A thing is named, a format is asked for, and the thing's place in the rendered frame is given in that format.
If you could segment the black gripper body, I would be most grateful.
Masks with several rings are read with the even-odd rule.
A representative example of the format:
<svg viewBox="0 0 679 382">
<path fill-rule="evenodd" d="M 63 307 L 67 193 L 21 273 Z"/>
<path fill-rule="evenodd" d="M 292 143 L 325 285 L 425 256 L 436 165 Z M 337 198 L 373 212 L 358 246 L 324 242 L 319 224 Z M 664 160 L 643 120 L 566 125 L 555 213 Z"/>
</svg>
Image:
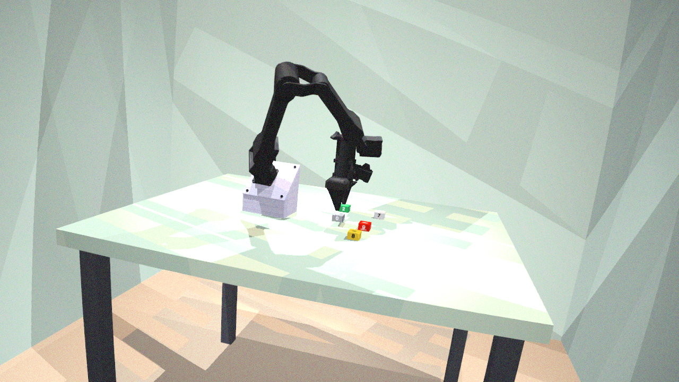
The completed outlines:
<svg viewBox="0 0 679 382">
<path fill-rule="evenodd" d="M 336 155 L 333 159 L 335 170 L 332 177 L 326 180 L 325 188 L 347 190 L 354 179 L 358 181 L 357 177 L 349 178 L 350 164 L 353 164 L 353 161 L 355 162 L 355 157 Z"/>
</svg>

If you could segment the yellow block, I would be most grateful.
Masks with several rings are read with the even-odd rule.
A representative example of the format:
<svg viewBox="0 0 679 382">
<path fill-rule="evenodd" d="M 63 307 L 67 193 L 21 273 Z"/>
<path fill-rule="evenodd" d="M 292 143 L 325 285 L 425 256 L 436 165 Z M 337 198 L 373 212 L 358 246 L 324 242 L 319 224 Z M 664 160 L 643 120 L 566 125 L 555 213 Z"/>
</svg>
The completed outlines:
<svg viewBox="0 0 679 382">
<path fill-rule="evenodd" d="M 347 232 L 347 239 L 354 240 L 354 241 L 360 241 L 361 239 L 361 230 L 355 230 L 350 228 L 349 232 Z"/>
</svg>

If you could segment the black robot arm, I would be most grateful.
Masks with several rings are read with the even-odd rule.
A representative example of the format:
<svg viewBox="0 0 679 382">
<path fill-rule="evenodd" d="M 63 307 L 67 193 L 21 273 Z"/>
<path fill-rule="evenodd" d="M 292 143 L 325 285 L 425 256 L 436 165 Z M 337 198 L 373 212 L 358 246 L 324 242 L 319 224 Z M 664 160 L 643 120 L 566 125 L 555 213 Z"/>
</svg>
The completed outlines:
<svg viewBox="0 0 679 382">
<path fill-rule="evenodd" d="M 310 84 L 299 84 L 299 78 Z M 278 131 L 281 128 L 287 105 L 295 96 L 318 95 L 333 118 L 338 122 L 341 134 L 336 131 L 330 138 L 337 140 L 336 155 L 342 157 L 376 157 L 382 154 L 382 137 L 365 136 L 360 118 L 349 110 L 333 89 L 325 73 L 315 72 L 292 62 L 279 63 L 275 68 L 274 93 L 265 118 L 262 132 L 248 150 L 248 172 L 253 183 L 271 186 L 278 169 L 273 165 L 278 154 Z M 370 164 L 350 164 L 349 178 L 357 177 L 368 183 L 372 176 Z M 269 185 L 270 184 L 270 185 Z"/>
</svg>

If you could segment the red block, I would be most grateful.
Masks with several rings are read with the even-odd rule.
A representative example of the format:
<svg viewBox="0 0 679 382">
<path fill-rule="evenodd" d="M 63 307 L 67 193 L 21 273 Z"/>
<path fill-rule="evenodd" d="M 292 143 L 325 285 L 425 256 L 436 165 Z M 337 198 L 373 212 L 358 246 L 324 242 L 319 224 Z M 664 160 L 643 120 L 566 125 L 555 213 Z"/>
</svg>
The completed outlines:
<svg viewBox="0 0 679 382">
<path fill-rule="evenodd" d="M 358 230 L 369 232 L 370 229 L 371 229 L 371 222 L 367 222 L 367 221 L 360 221 L 359 222 Z"/>
</svg>

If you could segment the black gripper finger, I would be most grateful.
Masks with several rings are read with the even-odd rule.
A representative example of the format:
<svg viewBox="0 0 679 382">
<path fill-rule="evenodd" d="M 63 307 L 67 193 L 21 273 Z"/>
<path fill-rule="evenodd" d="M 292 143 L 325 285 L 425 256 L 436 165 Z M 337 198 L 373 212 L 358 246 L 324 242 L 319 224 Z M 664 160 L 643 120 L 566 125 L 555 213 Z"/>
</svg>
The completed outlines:
<svg viewBox="0 0 679 382">
<path fill-rule="evenodd" d="M 342 203 L 343 195 L 344 195 L 344 193 L 349 191 L 349 189 L 342 190 L 342 189 L 327 188 L 327 190 L 329 191 L 330 197 L 332 198 L 332 202 L 333 202 L 333 206 L 334 206 L 335 210 L 339 211 L 341 203 Z"/>
<path fill-rule="evenodd" d="M 349 198 L 350 189 L 351 189 L 352 186 L 354 186 L 356 183 L 358 183 L 358 182 L 357 182 L 357 181 L 353 181 L 352 183 L 350 183 L 350 185 L 349 185 L 349 191 L 347 191 L 347 192 L 344 193 L 344 195 L 343 195 L 342 205 L 346 205 L 347 199 Z"/>
</svg>

